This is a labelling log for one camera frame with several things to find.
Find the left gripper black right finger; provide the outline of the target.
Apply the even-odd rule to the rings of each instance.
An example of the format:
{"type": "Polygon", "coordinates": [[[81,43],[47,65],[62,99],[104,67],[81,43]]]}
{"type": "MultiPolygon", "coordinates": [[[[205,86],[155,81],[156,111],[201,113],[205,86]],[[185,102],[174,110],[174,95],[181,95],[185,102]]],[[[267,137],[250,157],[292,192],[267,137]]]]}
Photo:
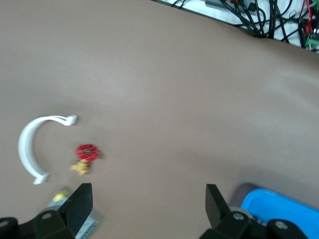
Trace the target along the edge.
{"type": "Polygon", "coordinates": [[[211,228],[201,239],[306,239],[294,223],[272,219],[265,226],[241,211],[230,210],[217,185],[207,184],[205,210],[211,228]]]}

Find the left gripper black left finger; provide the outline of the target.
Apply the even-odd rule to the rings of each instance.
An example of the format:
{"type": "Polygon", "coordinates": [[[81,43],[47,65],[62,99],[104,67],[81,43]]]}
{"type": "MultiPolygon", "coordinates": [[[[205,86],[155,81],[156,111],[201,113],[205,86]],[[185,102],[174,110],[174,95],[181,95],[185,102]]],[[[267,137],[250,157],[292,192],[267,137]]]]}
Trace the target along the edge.
{"type": "Polygon", "coordinates": [[[19,224],[13,217],[0,219],[2,239],[74,239],[93,209],[92,184],[83,183],[58,209],[47,209],[19,224]]]}

